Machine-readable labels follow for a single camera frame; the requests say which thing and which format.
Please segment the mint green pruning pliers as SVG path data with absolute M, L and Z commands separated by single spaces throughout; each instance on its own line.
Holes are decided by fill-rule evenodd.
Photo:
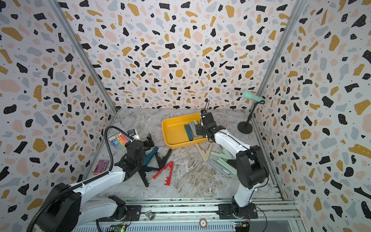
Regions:
M 197 122 L 197 120 L 194 120 L 195 124 L 195 133 L 197 136 L 203 136 L 203 126 Z

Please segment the teal pliers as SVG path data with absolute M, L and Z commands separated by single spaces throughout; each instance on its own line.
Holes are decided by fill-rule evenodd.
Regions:
M 189 124 L 185 124 L 184 125 L 184 128 L 185 128 L 186 135 L 187 135 L 189 141 L 193 141 L 193 134 L 192 134 L 192 130 L 190 128 L 190 125 Z
M 152 160 L 152 158 L 157 154 L 157 152 L 158 152 L 158 147 L 153 147 L 153 149 L 147 155 L 145 155 L 143 166 L 147 166 Z

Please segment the cream pruning pliers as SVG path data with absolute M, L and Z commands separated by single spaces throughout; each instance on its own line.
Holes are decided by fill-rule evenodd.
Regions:
M 195 144 L 198 153 L 201 155 L 204 162 L 207 162 L 212 151 L 212 144 L 209 145 L 206 151 L 202 150 L 199 144 Z

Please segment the yellow plastic storage box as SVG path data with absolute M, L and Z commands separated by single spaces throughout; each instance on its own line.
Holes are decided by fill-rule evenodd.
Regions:
M 194 122 L 194 120 L 200 123 L 200 113 L 165 119 L 162 122 L 162 132 L 165 144 L 170 149 L 177 149 L 207 142 L 208 139 L 203 138 L 202 136 L 194 137 L 192 141 L 189 140 L 185 125 Z

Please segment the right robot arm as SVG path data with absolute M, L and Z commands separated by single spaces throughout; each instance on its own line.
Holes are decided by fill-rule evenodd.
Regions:
M 269 171 L 262 149 L 243 143 L 231 135 L 225 127 L 217 125 L 211 112 L 201 110 L 200 117 L 200 124 L 196 128 L 197 134 L 221 145 L 236 162 L 235 168 L 240 185 L 233 197 L 234 204 L 239 208 L 248 206 L 256 189 L 269 182 Z

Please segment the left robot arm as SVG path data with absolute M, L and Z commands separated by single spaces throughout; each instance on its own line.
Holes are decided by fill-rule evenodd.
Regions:
M 113 221 L 128 218 L 130 214 L 126 202 L 119 197 L 110 195 L 107 200 L 98 202 L 91 202 L 90 199 L 128 180 L 135 173 L 148 187 L 146 173 L 153 169 L 144 166 L 144 156 L 154 146 L 150 134 L 144 141 L 130 141 L 126 143 L 126 155 L 118 163 L 112 164 L 110 170 L 73 185 L 61 183 L 54 186 L 30 221 L 27 231 L 33 231 L 37 225 L 44 232 L 71 232 L 75 227 L 101 218 L 111 218 Z

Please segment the red open pruning pliers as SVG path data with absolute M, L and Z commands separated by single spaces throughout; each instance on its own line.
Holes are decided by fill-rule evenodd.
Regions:
M 173 170 L 174 162 L 170 161 L 153 176 L 153 179 L 156 180 L 162 178 L 164 180 L 164 186 L 170 186 L 172 181 Z

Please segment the coloured marker pack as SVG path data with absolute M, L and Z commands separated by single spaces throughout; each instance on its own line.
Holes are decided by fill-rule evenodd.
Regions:
M 108 138 L 109 142 L 116 150 L 121 150 L 125 147 L 125 144 L 129 142 L 129 140 L 126 138 L 125 135 L 123 135 L 121 132 L 117 132 L 116 134 L 110 136 Z

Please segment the small pink card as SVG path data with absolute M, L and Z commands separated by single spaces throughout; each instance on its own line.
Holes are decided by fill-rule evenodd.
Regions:
M 98 161 L 93 174 L 98 175 L 106 171 L 107 167 L 109 166 L 109 160 L 108 159 L 101 159 Z

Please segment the black microphone stand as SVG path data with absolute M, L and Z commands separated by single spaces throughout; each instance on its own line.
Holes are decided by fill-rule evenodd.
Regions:
M 254 103 L 253 108 L 250 110 L 250 113 L 248 115 L 247 121 L 242 121 L 238 124 L 237 127 L 238 127 L 239 132 L 241 132 L 243 134 L 250 134 L 253 131 L 253 126 L 250 123 L 250 121 L 253 117 L 253 114 L 254 114 L 254 111 L 255 111 L 256 107 L 259 104 L 265 104 L 265 101 L 261 100 L 261 101 L 257 101 L 257 102 Z

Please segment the silver round knob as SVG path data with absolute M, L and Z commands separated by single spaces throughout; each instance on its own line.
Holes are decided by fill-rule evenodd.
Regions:
M 145 212 L 145 215 L 146 215 L 146 217 L 147 217 L 149 220 L 153 220 L 153 219 L 155 218 L 155 214 L 154 214 L 151 210 L 146 211 L 146 212 Z

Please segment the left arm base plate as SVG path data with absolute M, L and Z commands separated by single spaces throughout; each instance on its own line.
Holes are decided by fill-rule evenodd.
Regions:
M 142 206 L 119 206 L 114 214 L 110 217 L 103 217 L 99 222 L 133 222 L 138 221 L 140 218 Z

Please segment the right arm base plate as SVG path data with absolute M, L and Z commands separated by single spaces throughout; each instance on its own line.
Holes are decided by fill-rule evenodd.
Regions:
M 219 204 L 216 213 L 220 219 L 257 219 L 256 205 L 253 203 L 239 207 L 236 203 Z

